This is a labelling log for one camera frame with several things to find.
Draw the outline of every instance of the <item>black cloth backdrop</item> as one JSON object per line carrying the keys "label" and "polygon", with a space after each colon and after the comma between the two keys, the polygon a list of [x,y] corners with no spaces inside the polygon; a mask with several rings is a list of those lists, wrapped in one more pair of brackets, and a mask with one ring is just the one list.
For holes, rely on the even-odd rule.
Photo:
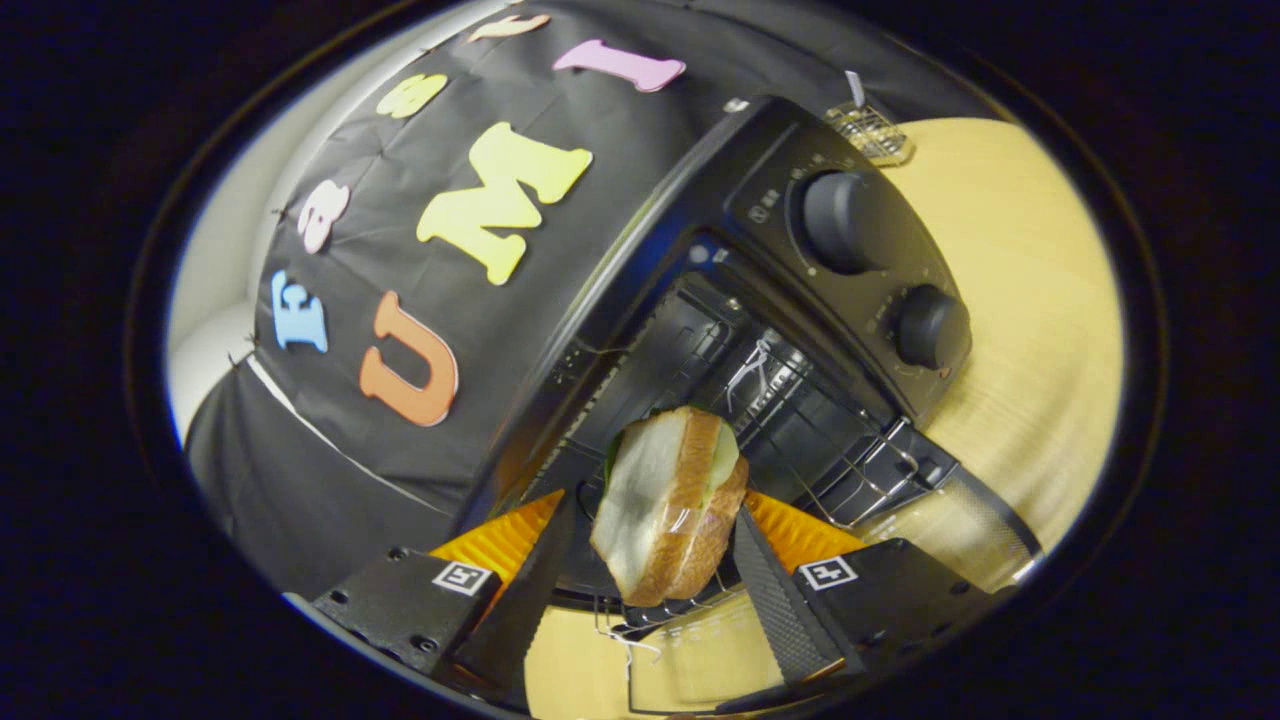
{"label": "black cloth backdrop", "polygon": [[[649,191],[724,115],[730,99],[773,94],[822,114],[850,97],[844,70],[852,69],[868,99],[897,122],[1000,117],[963,81],[828,8],[531,1],[489,19],[539,13],[550,23],[474,44],[465,42],[468,29],[374,88],[323,143],[276,225],[257,299],[255,357],[340,454],[243,365],[205,400],[186,452],[215,520],[282,591],[314,597],[393,544],[426,550],[448,538],[494,450],[507,402],[549,332]],[[687,69],[652,94],[600,72],[552,69],[590,38],[676,58]],[[389,90],[419,73],[443,73],[448,85],[410,118],[375,111]],[[493,286],[480,263],[442,238],[419,242],[415,231],[433,196],[480,186],[467,151],[499,122],[554,147],[590,150],[594,159],[554,205],[524,187],[543,222],[495,231],[517,232],[527,250],[511,279]],[[324,249],[311,255],[297,220],[325,179],[352,195]],[[328,352],[276,345],[270,283],[282,269],[323,301]],[[387,291],[457,357],[458,393],[439,425],[417,427],[360,389],[370,346],[406,380],[421,386],[429,377],[411,350],[374,336]]]}

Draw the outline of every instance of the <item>oven control panel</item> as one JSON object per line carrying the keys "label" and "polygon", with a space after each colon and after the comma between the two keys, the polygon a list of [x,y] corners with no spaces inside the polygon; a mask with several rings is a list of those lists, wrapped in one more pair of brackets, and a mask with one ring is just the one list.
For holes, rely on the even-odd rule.
{"label": "oven control panel", "polygon": [[[849,141],[791,102],[768,105],[737,133],[764,151],[724,202],[730,234],[856,338],[910,415],[927,414],[972,347],[942,254]],[[780,123],[780,114],[794,118]],[[745,141],[759,132],[774,137]]]}

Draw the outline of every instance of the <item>foam letter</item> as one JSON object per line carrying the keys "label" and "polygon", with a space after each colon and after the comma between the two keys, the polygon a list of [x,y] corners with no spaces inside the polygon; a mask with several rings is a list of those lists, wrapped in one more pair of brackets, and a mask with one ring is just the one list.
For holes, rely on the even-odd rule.
{"label": "foam letter", "polygon": [[417,352],[431,368],[426,387],[415,387],[383,363],[376,347],[365,351],[360,365],[360,391],[381,400],[410,423],[430,428],[449,414],[458,393],[458,361],[440,336],[401,310],[399,297],[388,291],[374,315],[374,334],[393,336]]}
{"label": "foam letter", "polygon": [[552,147],[516,133],[511,123],[498,123],[475,141],[468,158],[481,187],[433,197],[417,223],[417,238],[445,240],[479,260],[490,283],[503,284],[525,255],[525,238],[498,237],[484,228],[540,225],[543,217],[520,182],[531,184],[539,201],[553,205],[591,164],[591,154]]}
{"label": "foam letter", "polygon": [[324,181],[311,191],[298,213],[298,233],[302,234],[302,247],[307,252],[315,254],[324,247],[333,222],[342,215],[349,201],[351,188],[338,187],[333,181]]}
{"label": "foam letter", "polygon": [[654,92],[667,87],[667,83],[676,79],[685,72],[685,64],[680,60],[654,60],[644,55],[623,53],[605,47],[600,40],[588,40],[573,47],[556,60],[553,70],[566,68],[582,68],[586,70],[600,70],[621,78],[630,79],[640,92]]}
{"label": "foam letter", "polygon": [[271,319],[275,323],[275,342],[284,347],[289,342],[310,342],[320,352],[329,350],[329,336],[324,329],[324,305],[300,284],[285,287],[284,270],[271,275]]}
{"label": "foam letter", "polygon": [[524,35],[531,29],[543,27],[550,19],[550,15],[534,15],[527,20],[521,20],[520,15],[511,15],[509,18],[502,18],[500,20],[477,27],[471,33],[471,37],[467,38],[467,42],[475,42],[484,37],[513,37]]}
{"label": "foam letter", "polygon": [[444,76],[426,77],[416,74],[401,81],[390,92],[378,101],[374,109],[379,115],[390,115],[396,119],[407,118],[422,109],[442,90],[449,78]]}

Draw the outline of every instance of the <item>toaster oven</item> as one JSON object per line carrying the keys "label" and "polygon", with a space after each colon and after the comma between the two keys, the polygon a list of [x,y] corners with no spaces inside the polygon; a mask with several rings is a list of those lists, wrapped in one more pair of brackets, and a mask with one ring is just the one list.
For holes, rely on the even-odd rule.
{"label": "toaster oven", "polygon": [[749,487],[870,537],[947,488],[988,529],[996,589],[1034,564],[1034,534],[922,432],[972,346],[928,229],[836,129],[753,97],[669,172],[564,314],[454,534],[564,491],[573,537],[552,602],[604,610],[625,637],[735,593],[727,553],[690,601],[626,607],[588,543],[611,441],[652,411],[724,418]]}

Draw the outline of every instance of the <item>yellow letter m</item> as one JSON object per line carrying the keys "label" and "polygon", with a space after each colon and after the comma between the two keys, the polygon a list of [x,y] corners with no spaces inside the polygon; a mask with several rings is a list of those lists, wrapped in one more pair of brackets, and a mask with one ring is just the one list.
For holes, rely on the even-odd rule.
{"label": "yellow letter m", "polygon": [[540,225],[543,217],[520,183],[532,186],[544,205],[559,202],[591,164],[591,154],[552,147],[498,123],[475,141],[467,158],[483,184],[433,197],[417,222],[417,238],[444,238],[479,260],[490,283],[503,284],[525,255],[525,238],[485,228]]}

